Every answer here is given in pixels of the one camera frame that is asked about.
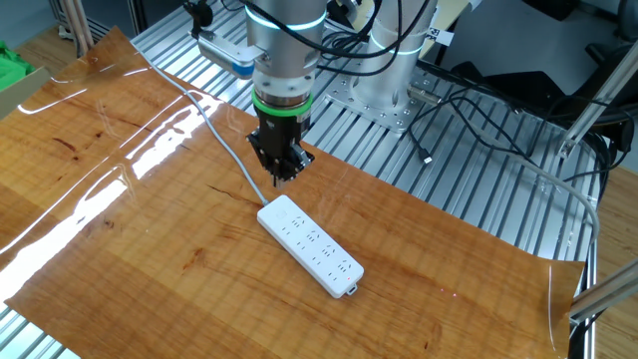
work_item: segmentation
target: metal mounting plate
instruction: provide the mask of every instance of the metal mounting plate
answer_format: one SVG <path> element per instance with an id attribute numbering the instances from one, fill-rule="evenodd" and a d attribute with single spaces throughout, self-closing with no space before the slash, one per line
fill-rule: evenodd
<path id="1" fill-rule="evenodd" d="M 419 109 L 424 104 L 424 102 L 419 100 L 410 99 L 408 104 L 403 108 L 375 108 L 374 104 L 363 103 L 354 96 L 352 92 L 352 83 L 355 79 L 356 77 L 348 75 L 337 76 L 337 78 L 330 83 L 328 88 L 326 88 L 326 97 L 334 104 L 361 115 L 363 118 L 379 124 L 394 133 L 401 134 L 405 132 L 419 112 Z M 414 75 L 412 83 L 417 86 L 430 84 L 430 82 L 421 74 Z"/>

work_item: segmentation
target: white power strip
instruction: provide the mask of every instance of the white power strip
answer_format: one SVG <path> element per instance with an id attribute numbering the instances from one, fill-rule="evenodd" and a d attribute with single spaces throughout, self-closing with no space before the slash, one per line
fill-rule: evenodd
<path id="1" fill-rule="evenodd" d="M 361 264 L 287 195 L 262 208 L 257 220 L 334 298 L 357 290 Z"/>

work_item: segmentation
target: wood floor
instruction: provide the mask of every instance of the wood floor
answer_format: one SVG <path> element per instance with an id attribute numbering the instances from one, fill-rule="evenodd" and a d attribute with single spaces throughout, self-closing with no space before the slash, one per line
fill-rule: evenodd
<path id="1" fill-rule="evenodd" d="M 76 46 L 71 40 L 62 40 L 58 28 L 51 28 L 35 39 L 14 50 L 36 69 L 46 66 L 57 74 L 76 60 Z"/>
<path id="2" fill-rule="evenodd" d="M 75 60 L 75 46 L 51 29 L 16 49 L 36 67 L 52 73 Z M 638 175 L 615 170 L 599 206 L 602 224 L 598 244 L 598 278 L 638 257 Z M 597 321 L 596 358 L 638 357 L 638 295 L 608 309 Z"/>

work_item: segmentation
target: green ring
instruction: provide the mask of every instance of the green ring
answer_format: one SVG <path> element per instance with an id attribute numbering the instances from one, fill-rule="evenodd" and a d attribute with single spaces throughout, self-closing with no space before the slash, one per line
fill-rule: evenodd
<path id="1" fill-rule="evenodd" d="M 268 107 L 262 104 L 259 101 L 259 99 L 257 99 L 257 94 L 255 94 L 255 89 L 254 88 L 252 89 L 252 103 L 255 105 L 255 107 L 257 107 L 257 109 L 271 116 L 276 116 L 276 117 L 299 116 L 301 114 L 304 114 L 308 110 L 310 110 L 310 107 L 312 107 L 312 101 L 313 101 L 313 96 L 312 96 L 312 93 L 310 93 L 310 96 L 308 97 L 308 101 L 306 102 L 304 106 L 300 108 L 290 109 L 290 110 L 273 109 L 271 107 Z"/>

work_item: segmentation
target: wood grain surface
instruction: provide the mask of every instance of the wood grain surface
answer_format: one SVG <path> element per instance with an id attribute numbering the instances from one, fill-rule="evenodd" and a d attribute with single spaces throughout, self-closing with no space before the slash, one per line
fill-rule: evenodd
<path id="1" fill-rule="evenodd" d="M 613 171 L 600 203 L 598 280 L 638 257 L 638 176 Z M 635 358 L 638 353 L 638 294 L 607 309 L 596 320 L 596 358 Z"/>
<path id="2" fill-rule="evenodd" d="M 14 51 L 36 68 L 46 66 L 52 74 L 59 73 L 76 60 L 73 40 L 62 40 L 57 26 L 40 34 L 36 41 L 29 41 Z"/>
<path id="3" fill-rule="evenodd" d="M 256 120 L 187 87 L 276 198 L 244 139 Z M 0 294 L 89 358 L 566 356 L 582 263 L 304 146 L 316 162 L 284 192 L 366 269 L 339 300 L 261 228 L 203 118 L 114 30 L 0 123 Z"/>

